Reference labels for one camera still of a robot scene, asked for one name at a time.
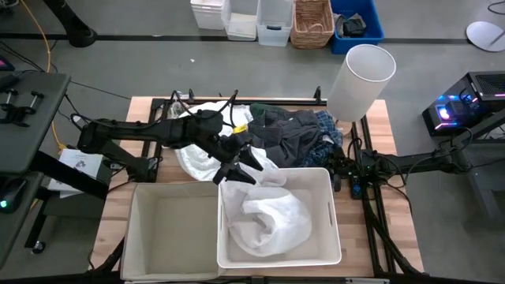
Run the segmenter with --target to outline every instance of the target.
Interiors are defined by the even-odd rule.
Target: beige fabric basket
[[[291,44],[300,49],[326,45],[335,32],[330,0],[295,0]]]

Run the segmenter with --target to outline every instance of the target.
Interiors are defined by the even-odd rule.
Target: white paper
[[[90,155],[85,154],[79,150],[63,149],[59,161],[93,178],[96,178],[100,164],[102,163],[102,159],[102,155]],[[60,181],[56,181],[54,179],[50,180],[49,186],[47,188],[49,190],[65,192],[62,193],[62,196],[64,197],[68,197],[68,194],[71,192],[73,192],[73,194],[82,193],[80,190],[77,190],[70,185],[61,183]]]

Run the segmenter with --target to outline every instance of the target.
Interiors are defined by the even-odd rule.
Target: yellow tag
[[[241,125],[234,128],[234,133],[241,133],[242,131],[247,130],[247,125]]]

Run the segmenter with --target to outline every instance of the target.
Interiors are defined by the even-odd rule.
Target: yellow cable
[[[49,43],[47,42],[46,34],[44,33],[44,30],[40,26],[40,24],[37,21],[37,19],[35,18],[35,16],[33,16],[33,13],[30,10],[30,8],[28,8],[28,6],[26,5],[26,3],[24,3],[24,0],[21,0],[21,4],[23,4],[23,6],[26,9],[26,11],[28,12],[28,14],[30,14],[30,17],[32,18],[33,22],[35,23],[35,25],[39,29],[40,34],[42,34],[42,37],[44,38],[44,42],[46,44],[46,49],[47,49],[47,68],[46,68],[46,72],[49,73],[51,71],[51,49],[49,48]],[[59,148],[58,154],[60,155],[62,153],[63,149],[66,148],[66,146],[64,144],[60,143],[60,140],[58,139],[58,134],[56,134],[56,127],[54,126],[54,121],[51,122],[51,128],[53,129],[53,136],[54,136],[54,139],[56,140],[56,144],[58,145],[58,148]]]

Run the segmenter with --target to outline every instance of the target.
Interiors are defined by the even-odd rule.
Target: lamp shade
[[[351,48],[330,91],[327,111],[340,121],[363,118],[395,72],[395,59],[383,48]]]

